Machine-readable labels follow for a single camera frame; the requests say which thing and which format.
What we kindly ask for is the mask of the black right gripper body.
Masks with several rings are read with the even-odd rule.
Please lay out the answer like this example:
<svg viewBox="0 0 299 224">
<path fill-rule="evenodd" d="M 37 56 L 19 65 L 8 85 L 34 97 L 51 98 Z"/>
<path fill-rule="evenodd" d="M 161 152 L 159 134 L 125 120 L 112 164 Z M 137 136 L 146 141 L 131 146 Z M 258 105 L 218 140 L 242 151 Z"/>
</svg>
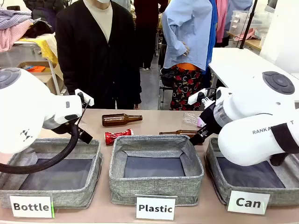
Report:
<svg viewBox="0 0 299 224">
<path fill-rule="evenodd" d="M 222 127 L 217 123 L 214 118 L 215 102 L 206 108 L 200 115 L 205 125 L 198 131 L 200 140 L 205 140 L 212 134 L 219 134 Z"/>
</svg>

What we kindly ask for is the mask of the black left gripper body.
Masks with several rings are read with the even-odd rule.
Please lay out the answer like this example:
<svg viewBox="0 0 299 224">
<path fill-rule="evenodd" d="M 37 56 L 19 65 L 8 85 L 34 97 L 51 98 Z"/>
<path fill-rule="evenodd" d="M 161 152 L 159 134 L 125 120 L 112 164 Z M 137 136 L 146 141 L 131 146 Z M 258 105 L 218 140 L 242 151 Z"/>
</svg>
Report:
<svg viewBox="0 0 299 224">
<path fill-rule="evenodd" d="M 61 126 L 55 128 L 55 133 L 57 134 L 65 134 L 65 133 L 68 133 L 68 134 L 71 134 L 71 127 L 72 126 L 75 126 L 78 128 L 78 138 L 86 143 L 86 144 L 89 144 L 91 142 L 91 140 L 93 139 L 93 137 L 88 133 L 86 132 L 85 130 L 83 130 L 81 127 L 79 127 L 78 125 L 76 125 L 75 123 L 65 123 L 65 124 L 62 124 Z"/>
</svg>

